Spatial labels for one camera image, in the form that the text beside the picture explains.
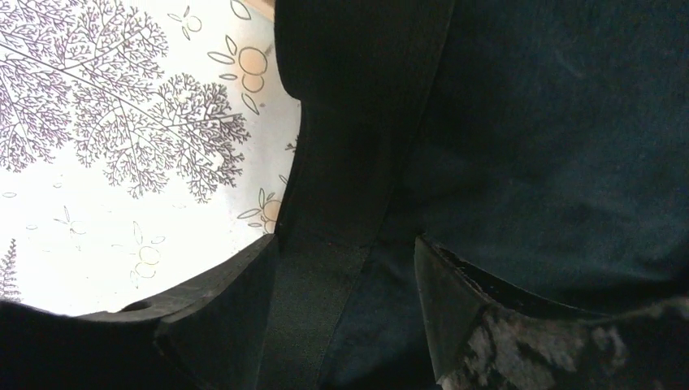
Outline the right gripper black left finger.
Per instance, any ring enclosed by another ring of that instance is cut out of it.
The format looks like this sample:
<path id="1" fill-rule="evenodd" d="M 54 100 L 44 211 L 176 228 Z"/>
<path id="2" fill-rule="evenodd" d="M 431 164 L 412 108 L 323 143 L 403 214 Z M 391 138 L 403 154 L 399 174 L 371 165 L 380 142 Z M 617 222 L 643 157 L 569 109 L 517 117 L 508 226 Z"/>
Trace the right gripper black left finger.
<path id="1" fill-rule="evenodd" d="M 4 389 L 253 389 L 279 258 L 265 235 L 116 313 L 1 304 Z"/>

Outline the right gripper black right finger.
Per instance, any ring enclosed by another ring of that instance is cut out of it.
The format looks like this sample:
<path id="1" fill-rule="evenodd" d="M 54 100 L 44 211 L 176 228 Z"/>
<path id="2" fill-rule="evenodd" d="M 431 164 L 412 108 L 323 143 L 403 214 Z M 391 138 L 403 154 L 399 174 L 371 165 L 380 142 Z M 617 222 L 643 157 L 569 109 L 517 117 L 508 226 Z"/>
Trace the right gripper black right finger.
<path id="1" fill-rule="evenodd" d="M 414 262 L 444 389 L 685 389 L 688 300 L 602 314 L 519 288 L 419 237 Z"/>

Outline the black underwear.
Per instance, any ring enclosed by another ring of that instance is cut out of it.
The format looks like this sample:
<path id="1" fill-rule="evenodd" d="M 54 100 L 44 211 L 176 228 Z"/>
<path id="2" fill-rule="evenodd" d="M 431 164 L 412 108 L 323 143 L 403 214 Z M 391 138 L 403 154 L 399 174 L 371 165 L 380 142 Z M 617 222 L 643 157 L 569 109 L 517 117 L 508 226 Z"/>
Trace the black underwear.
<path id="1" fill-rule="evenodd" d="M 688 300 L 685 1 L 276 1 L 301 104 L 261 389 L 444 389 L 419 237 L 602 314 Z"/>

